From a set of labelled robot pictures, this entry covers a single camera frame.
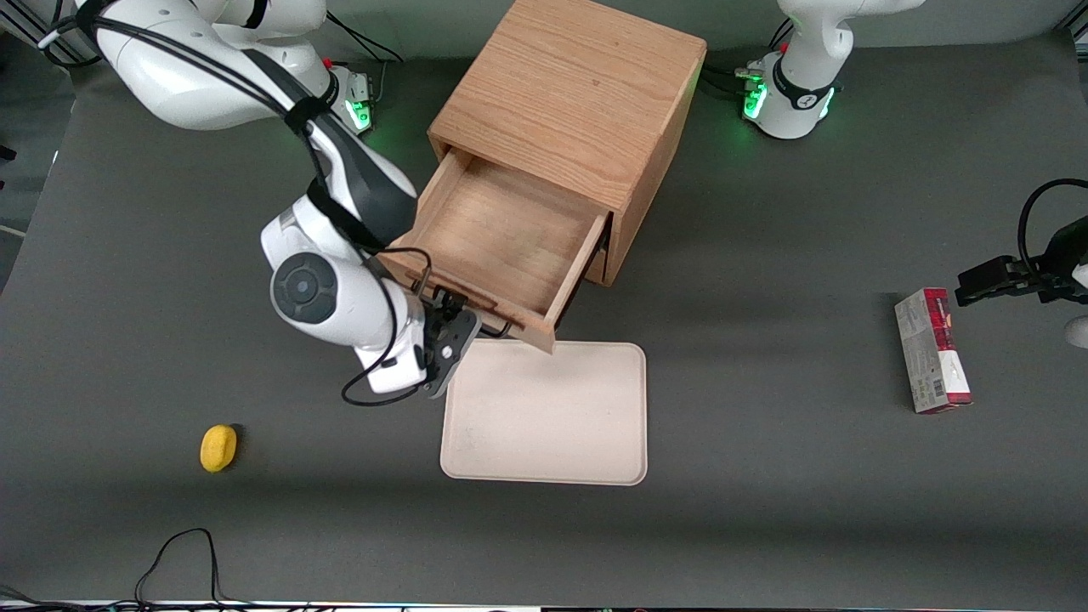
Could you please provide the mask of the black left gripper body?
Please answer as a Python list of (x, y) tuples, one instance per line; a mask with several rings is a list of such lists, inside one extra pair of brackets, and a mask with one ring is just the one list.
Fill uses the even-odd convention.
[(1029, 220), (1022, 217), (1017, 224), (1017, 250), (1027, 268), (1034, 291), (1042, 303), (1070, 301), (1085, 305), (1085, 280), (1075, 276), (1085, 272), (1087, 252), (1087, 218), (1081, 217), (1058, 229), (1041, 255), (1031, 256), (1027, 245)]

